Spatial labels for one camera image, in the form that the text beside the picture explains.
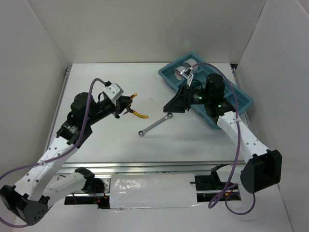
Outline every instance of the white wall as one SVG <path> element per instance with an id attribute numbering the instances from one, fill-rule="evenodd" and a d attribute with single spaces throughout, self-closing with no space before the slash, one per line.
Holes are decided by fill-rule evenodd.
<path id="1" fill-rule="evenodd" d="M 0 174 L 42 155 L 66 68 L 60 60 L 27 3 L 0 0 Z M 1 217 L 14 223 L 0 202 Z M 0 223 L 1 232 L 11 230 Z"/>
<path id="2" fill-rule="evenodd" d="M 68 64 L 238 63 L 265 0 L 29 0 Z"/>
<path id="3" fill-rule="evenodd" d="M 255 100 L 261 141 L 282 153 L 281 195 L 295 232 L 308 231 L 309 15 L 297 0 L 268 0 L 237 74 Z"/>

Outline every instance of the white table surface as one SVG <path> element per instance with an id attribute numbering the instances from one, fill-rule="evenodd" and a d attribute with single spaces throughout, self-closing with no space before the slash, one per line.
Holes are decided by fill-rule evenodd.
<path id="1" fill-rule="evenodd" d="M 277 185 L 258 192 L 255 208 L 244 216 L 230 213 L 224 202 L 213 209 L 207 205 L 115 210 L 97 209 L 97 205 L 64 205 L 61 200 L 38 224 L 13 232 L 292 232 Z M 242 201 L 229 202 L 238 212 L 251 205 L 251 194 L 242 194 Z M 15 224 L 25 223 L 18 218 Z"/>
<path id="2" fill-rule="evenodd" d="M 65 121 L 77 93 L 88 91 L 93 78 L 118 83 L 126 95 L 137 92 L 133 109 L 149 114 L 139 119 L 132 114 L 115 119 L 108 116 L 95 126 L 94 133 L 70 162 L 199 161 L 233 160 L 235 145 L 221 130 L 211 129 L 193 111 L 174 118 L 146 134 L 148 127 L 165 114 L 163 106 L 175 95 L 157 71 L 165 64 L 74 64 L 56 121 Z M 230 80 L 228 64 L 216 64 Z M 94 97 L 101 90 L 96 85 Z M 252 195 L 240 186 L 242 201 L 229 202 L 232 209 L 244 212 L 251 207 Z M 57 202 L 37 224 L 13 232 L 292 232 L 277 185 L 256 194 L 254 210 L 245 216 L 230 213 L 224 202 L 213 209 L 208 203 L 191 208 L 116 210 L 97 209 L 96 205 L 64 205 Z M 24 224 L 16 219 L 16 224 Z"/>
<path id="3" fill-rule="evenodd" d="M 116 82 L 126 96 L 137 93 L 132 109 L 149 115 L 149 119 L 140 119 L 132 114 L 120 115 L 120 119 L 112 115 L 104 118 L 92 126 L 93 134 L 68 162 L 234 160 L 236 146 L 229 137 L 222 130 L 212 129 L 193 110 L 174 114 L 173 119 L 143 137 L 138 136 L 138 131 L 166 115 L 163 106 L 176 94 L 158 74 L 165 65 L 73 64 L 52 137 L 66 120 L 74 97 L 80 92 L 88 92 L 91 81 L 97 77 Z M 234 82 L 229 64 L 215 65 Z M 93 91 L 96 101 L 101 89 L 102 84 L 97 82 Z"/>

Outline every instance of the wrench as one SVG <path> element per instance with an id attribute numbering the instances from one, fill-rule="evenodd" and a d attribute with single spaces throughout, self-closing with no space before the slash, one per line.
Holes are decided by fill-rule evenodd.
<path id="1" fill-rule="evenodd" d="M 172 113 L 167 113 L 163 118 L 161 118 L 160 120 L 156 121 L 154 124 L 150 125 L 149 127 L 147 127 L 146 129 L 140 130 L 139 131 L 139 136 L 144 136 L 145 133 L 147 133 L 148 131 L 150 131 L 152 128 L 155 128 L 157 125 L 161 124 L 162 122 L 173 118 L 174 115 Z"/>

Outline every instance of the blue tray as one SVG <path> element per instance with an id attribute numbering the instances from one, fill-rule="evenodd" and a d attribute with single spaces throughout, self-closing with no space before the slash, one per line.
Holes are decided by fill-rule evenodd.
<path id="1" fill-rule="evenodd" d="M 197 63 L 199 62 L 205 62 L 201 57 L 199 57 L 197 54 L 191 52 L 171 63 L 169 63 L 167 66 L 163 67 L 162 69 L 159 70 L 159 75 L 162 76 L 164 82 L 170 87 L 173 88 L 175 91 L 178 91 L 178 88 L 180 85 L 186 85 L 187 80 L 183 78 L 181 81 L 177 80 L 177 78 L 174 75 L 174 70 L 183 65 L 183 63 L 188 60 L 188 59 L 194 59 Z M 203 87 L 205 87 L 206 83 L 206 77 L 211 74 L 211 73 L 218 73 L 217 70 L 215 70 L 213 67 L 210 67 L 208 65 L 200 65 L 198 67 L 198 70 L 194 72 L 194 77 L 193 79 L 199 80 L 202 84 Z M 225 98 L 235 107 L 235 101 L 234 101 L 234 96 L 231 91 L 231 88 L 229 87 L 228 83 L 226 80 L 224 80 L 225 83 Z M 232 84 L 234 87 L 234 90 L 237 95 L 238 99 L 238 107 L 239 107 L 239 115 L 243 114 L 249 106 L 253 104 L 252 98 L 250 98 L 244 91 L 239 89 L 236 85 Z M 212 128 L 217 128 L 218 127 L 213 120 L 206 114 L 206 110 L 203 105 L 192 105 L 191 109 L 194 110 L 197 114 L 200 114 L 204 117 L 205 121 L 210 125 Z"/>

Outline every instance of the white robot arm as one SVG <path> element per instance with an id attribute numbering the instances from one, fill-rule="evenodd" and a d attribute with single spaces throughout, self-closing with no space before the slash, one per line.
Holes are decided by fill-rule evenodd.
<path id="1" fill-rule="evenodd" d="M 38 223 L 55 202 L 68 194 L 77 190 L 87 192 L 94 187 L 95 175 L 83 167 L 66 178 L 49 184 L 64 162 L 90 136 L 93 124 L 110 114 L 119 118 L 119 114 L 125 109 L 138 117 L 148 117 L 130 108 L 137 94 L 122 96 L 123 90 L 116 83 L 99 80 L 105 85 L 102 92 L 104 100 L 95 102 L 91 91 L 97 80 L 99 79 L 91 84 L 89 93 L 80 93 L 74 98 L 67 120 L 38 163 L 32 165 L 31 170 L 15 185 L 5 185 L 0 189 L 5 206 L 28 225 Z"/>
<path id="2" fill-rule="evenodd" d="M 183 71 L 190 75 L 191 70 Z M 202 104 L 207 115 L 237 145 L 246 162 L 245 166 L 237 165 L 231 180 L 234 184 L 242 184 L 249 193 L 255 193 L 280 182 L 282 156 L 279 151 L 271 151 L 262 144 L 238 117 L 235 108 L 224 98 L 225 84 L 223 77 L 212 73 L 206 78 L 205 88 L 180 86 L 177 94 L 163 108 L 166 113 L 184 113 L 191 105 Z M 239 124 L 241 138 L 239 141 Z M 220 166 L 214 169 L 221 182 L 227 182 L 232 166 Z"/>

